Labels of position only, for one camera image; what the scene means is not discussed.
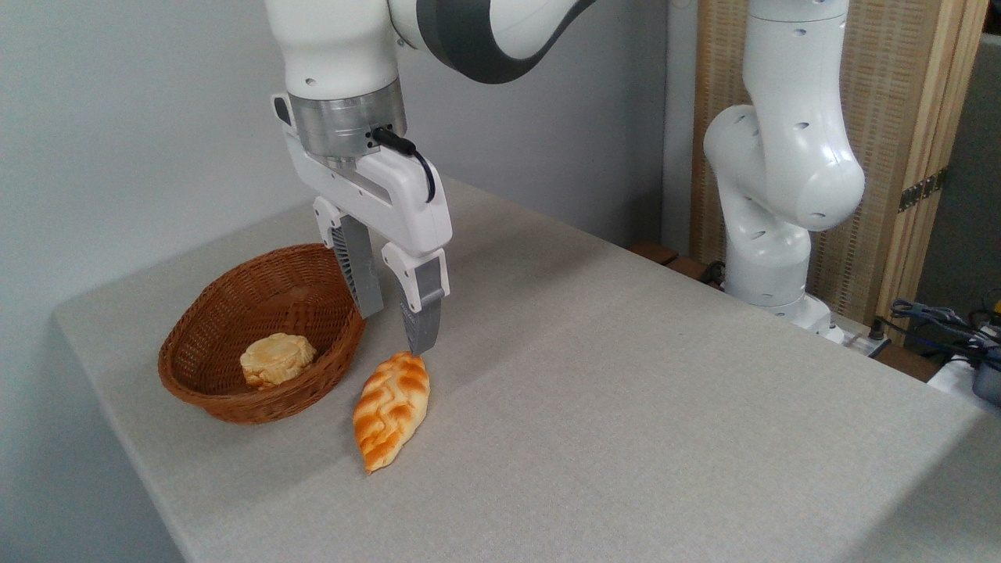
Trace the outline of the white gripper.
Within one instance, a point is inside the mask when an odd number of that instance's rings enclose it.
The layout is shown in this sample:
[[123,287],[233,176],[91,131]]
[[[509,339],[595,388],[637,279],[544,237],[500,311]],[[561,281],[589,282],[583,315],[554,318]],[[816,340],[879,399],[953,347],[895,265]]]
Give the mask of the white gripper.
[[382,247],[382,258],[396,275],[411,355],[420,357],[436,345],[441,300],[450,295],[442,248],[453,238],[453,225],[440,176],[429,199],[425,167],[391,149],[357,158],[352,167],[333,167],[303,148],[291,125],[287,96],[275,94],[273,106],[298,176],[322,196],[312,208],[323,245],[335,253],[364,318],[385,306],[368,227],[390,241]]

